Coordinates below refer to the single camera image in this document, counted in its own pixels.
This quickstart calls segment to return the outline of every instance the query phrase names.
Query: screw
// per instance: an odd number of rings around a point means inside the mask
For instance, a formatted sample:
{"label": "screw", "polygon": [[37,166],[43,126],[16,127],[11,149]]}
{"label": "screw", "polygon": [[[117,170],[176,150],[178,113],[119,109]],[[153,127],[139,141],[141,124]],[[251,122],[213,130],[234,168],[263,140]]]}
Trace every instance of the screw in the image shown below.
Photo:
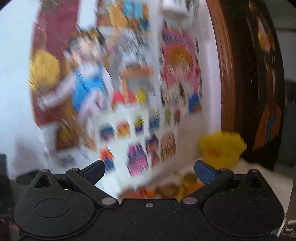
{"label": "screw", "polygon": [[183,203],[185,203],[187,205],[193,205],[193,204],[196,204],[197,203],[197,200],[194,197],[185,197],[183,199]]}
{"label": "screw", "polygon": [[116,203],[116,199],[113,197],[105,197],[102,199],[101,202],[104,205],[112,205],[112,204]]}

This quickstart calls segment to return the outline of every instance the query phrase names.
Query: circular disc cover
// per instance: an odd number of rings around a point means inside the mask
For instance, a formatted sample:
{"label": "circular disc cover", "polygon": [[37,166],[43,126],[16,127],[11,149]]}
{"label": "circular disc cover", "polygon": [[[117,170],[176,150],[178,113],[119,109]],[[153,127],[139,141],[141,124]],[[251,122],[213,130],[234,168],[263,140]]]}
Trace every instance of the circular disc cover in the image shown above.
{"label": "circular disc cover", "polygon": [[24,196],[15,210],[15,221],[28,234],[54,238],[79,231],[94,212],[94,203],[87,196],[59,190],[51,197]]}
{"label": "circular disc cover", "polygon": [[215,228],[232,236],[269,235],[281,226],[284,210],[275,196],[264,194],[259,188],[218,193],[206,201],[204,214]]}

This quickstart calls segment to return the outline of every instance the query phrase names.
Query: blue gripper pad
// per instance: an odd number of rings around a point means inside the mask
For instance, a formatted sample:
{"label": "blue gripper pad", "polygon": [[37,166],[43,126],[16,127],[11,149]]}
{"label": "blue gripper pad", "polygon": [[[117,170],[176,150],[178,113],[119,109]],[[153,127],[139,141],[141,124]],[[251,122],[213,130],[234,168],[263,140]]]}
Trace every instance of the blue gripper pad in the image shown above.
{"label": "blue gripper pad", "polygon": [[203,184],[208,184],[220,174],[218,170],[206,164],[202,160],[197,160],[194,164],[194,173]]}

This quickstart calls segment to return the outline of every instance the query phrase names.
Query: blue overalls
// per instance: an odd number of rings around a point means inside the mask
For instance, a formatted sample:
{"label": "blue overalls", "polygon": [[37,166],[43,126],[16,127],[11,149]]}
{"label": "blue overalls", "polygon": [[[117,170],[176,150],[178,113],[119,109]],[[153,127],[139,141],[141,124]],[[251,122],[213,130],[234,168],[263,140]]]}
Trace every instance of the blue overalls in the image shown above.
{"label": "blue overalls", "polygon": [[106,94],[106,88],[101,78],[103,65],[99,64],[99,71],[95,76],[85,80],[77,69],[74,69],[74,74],[77,78],[77,84],[73,92],[72,103],[77,112],[80,111],[81,104],[85,98],[90,94],[93,89],[100,89],[104,95]]}

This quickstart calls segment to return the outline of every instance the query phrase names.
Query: white sleeve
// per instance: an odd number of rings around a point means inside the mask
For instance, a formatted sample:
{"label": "white sleeve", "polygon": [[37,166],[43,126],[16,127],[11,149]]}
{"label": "white sleeve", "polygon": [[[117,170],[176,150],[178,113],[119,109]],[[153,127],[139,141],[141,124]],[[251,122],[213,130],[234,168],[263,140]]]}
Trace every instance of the white sleeve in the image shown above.
{"label": "white sleeve", "polygon": [[113,88],[113,85],[112,85],[112,80],[111,80],[111,77],[108,73],[108,71],[106,70],[105,67],[103,67],[102,69],[102,76],[101,76],[103,82],[104,82],[104,85],[106,87],[106,90],[107,90],[107,93],[108,93],[108,96],[109,98],[111,97],[112,93],[114,92],[114,88]]}
{"label": "white sleeve", "polygon": [[76,76],[74,73],[71,73],[61,81],[54,91],[41,96],[42,103],[46,108],[52,108],[60,105],[71,96],[75,85]]}

